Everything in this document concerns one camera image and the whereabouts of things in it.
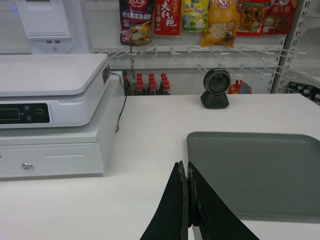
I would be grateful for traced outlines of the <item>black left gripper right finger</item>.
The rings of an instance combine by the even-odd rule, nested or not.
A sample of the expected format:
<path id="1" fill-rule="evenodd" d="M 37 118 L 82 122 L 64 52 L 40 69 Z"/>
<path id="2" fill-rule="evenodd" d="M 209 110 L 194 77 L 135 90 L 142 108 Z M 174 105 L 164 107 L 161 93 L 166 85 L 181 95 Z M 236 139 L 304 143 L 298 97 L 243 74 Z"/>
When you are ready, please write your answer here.
<path id="1" fill-rule="evenodd" d="M 228 208 L 192 162 L 187 165 L 189 226 L 202 240 L 257 240 Z"/>

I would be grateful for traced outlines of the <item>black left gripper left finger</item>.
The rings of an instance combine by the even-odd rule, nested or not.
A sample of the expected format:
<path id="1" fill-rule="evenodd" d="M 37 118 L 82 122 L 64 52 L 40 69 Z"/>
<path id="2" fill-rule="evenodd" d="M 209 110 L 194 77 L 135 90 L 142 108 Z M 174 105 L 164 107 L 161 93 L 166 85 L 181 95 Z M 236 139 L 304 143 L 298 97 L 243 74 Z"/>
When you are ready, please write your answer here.
<path id="1" fill-rule="evenodd" d="M 187 240 L 189 187 L 183 162 L 176 162 L 142 240 Z"/>

